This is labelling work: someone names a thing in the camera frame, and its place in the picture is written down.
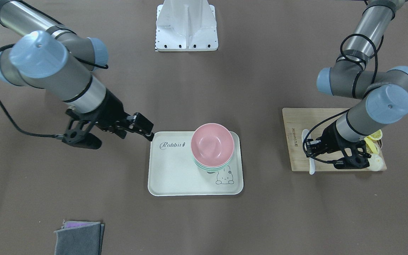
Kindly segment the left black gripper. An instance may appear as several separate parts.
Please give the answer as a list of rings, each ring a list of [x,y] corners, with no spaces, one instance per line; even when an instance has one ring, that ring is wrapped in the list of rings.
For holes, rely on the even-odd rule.
[[[365,141],[351,142],[344,139],[337,131],[336,123],[324,129],[316,140],[305,140],[305,155],[316,161],[333,164],[336,169],[364,169],[369,166]],[[316,158],[321,154],[341,151],[343,157],[337,160],[323,161]]]

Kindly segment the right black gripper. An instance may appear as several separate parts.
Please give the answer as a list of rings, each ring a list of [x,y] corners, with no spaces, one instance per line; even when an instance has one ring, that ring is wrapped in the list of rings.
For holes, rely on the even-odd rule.
[[[104,132],[115,133],[122,139],[126,132],[139,134],[150,142],[154,139],[154,124],[139,112],[134,115],[125,113],[121,101],[108,89],[103,102],[95,110],[78,113],[68,109],[66,114],[70,120],[62,142],[72,147],[99,149],[102,141],[90,132],[94,126]]]

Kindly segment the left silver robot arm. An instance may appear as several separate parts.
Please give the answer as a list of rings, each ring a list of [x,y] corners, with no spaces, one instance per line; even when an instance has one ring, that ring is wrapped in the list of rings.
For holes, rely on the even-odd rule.
[[[384,32],[404,3],[370,1],[355,31],[341,43],[335,65],[320,71],[316,79],[319,92],[360,102],[335,115],[336,120],[320,137],[304,137],[302,149],[308,158],[317,160],[322,154],[342,152],[342,158],[324,163],[343,170],[368,168],[372,155],[364,139],[408,114],[408,67],[366,70],[369,60],[378,61]]]

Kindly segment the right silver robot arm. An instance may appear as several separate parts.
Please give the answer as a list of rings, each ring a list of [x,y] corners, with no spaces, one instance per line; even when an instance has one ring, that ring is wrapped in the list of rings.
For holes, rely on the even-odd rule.
[[[50,138],[98,149],[102,142],[90,132],[97,126],[120,138],[131,132],[153,140],[153,123],[141,113],[125,113],[121,101],[93,75],[108,68],[108,51],[100,39],[81,38],[22,0],[0,0],[0,25],[22,36],[0,48],[0,79],[45,89],[68,105],[65,133]]]

